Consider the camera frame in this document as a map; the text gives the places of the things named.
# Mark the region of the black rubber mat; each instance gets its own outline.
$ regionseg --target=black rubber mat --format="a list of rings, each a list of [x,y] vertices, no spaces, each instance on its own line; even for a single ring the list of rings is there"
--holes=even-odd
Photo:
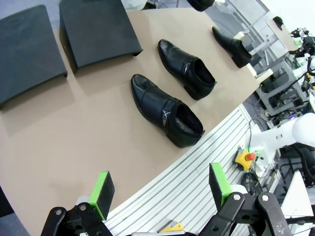
[[[62,74],[66,68],[44,5],[0,20],[0,107]]]
[[[73,73],[142,49],[121,0],[61,0],[60,39]]]

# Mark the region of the shoe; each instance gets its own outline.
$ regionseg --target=shoe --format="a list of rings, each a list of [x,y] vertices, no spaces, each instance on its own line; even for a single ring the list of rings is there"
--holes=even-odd
[[[283,19],[282,19],[281,17],[279,17],[279,16],[276,16],[276,17],[273,18],[272,20],[276,23],[276,25],[278,26],[278,28],[279,28],[280,30],[282,30],[282,25],[284,24]]]
[[[232,56],[232,60],[237,67],[242,68],[250,63],[252,56],[245,49],[241,40],[225,36],[217,27],[214,26],[212,27],[212,32],[220,46]]]
[[[200,120],[190,108],[160,90],[148,78],[134,75],[131,90],[140,113],[161,128],[179,148],[195,145],[204,134]]]
[[[187,0],[197,11],[204,11],[215,3],[215,0]]]
[[[184,83],[184,89],[193,99],[200,100],[211,93],[217,82],[202,60],[165,39],[158,42],[158,53],[168,72]]]

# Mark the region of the beige table surface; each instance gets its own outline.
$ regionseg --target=beige table surface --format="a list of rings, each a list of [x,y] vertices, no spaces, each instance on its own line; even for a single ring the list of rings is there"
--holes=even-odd
[[[288,51],[295,51],[300,48],[300,46],[295,45],[294,38],[291,37],[290,31],[285,25],[282,25],[282,30],[280,30],[272,19],[267,20],[267,25],[271,28],[271,30],[275,33],[280,42]]]
[[[128,12],[144,51],[105,61],[22,94],[0,113],[0,185],[23,225],[40,235],[51,208],[71,209],[90,194],[101,171],[116,188],[112,209],[164,171],[180,149],[135,106],[130,79],[150,78],[184,101],[210,132],[258,88],[247,67],[237,68],[215,41],[214,23],[193,9]],[[194,101],[163,67],[158,41],[165,38],[200,57],[217,85]]]

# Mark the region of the green gripper pad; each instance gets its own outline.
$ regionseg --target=green gripper pad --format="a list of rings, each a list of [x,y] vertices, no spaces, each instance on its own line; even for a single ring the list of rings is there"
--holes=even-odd
[[[215,200],[217,210],[224,204],[225,199],[232,193],[220,163],[211,163],[209,168],[209,185]]]
[[[107,218],[114,192],[115,187],[109,172],[101,172],[90,196],[89,204],[96,208],[102,220]]]

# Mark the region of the white slatted panel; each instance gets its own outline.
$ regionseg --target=white slatted panel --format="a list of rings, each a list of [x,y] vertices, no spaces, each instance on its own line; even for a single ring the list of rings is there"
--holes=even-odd
[[[156,232],[169,220],[186,231],[199,233],[217,212],[208,184],[209,163],[220,162],[231,184],[240,183],[242,172],[232,165],[237,146],[246,145],[249,120],[243,105],[139,192],[111,211],[105,225],[114,236]],[[239,225],[234,235],[248,235]]]

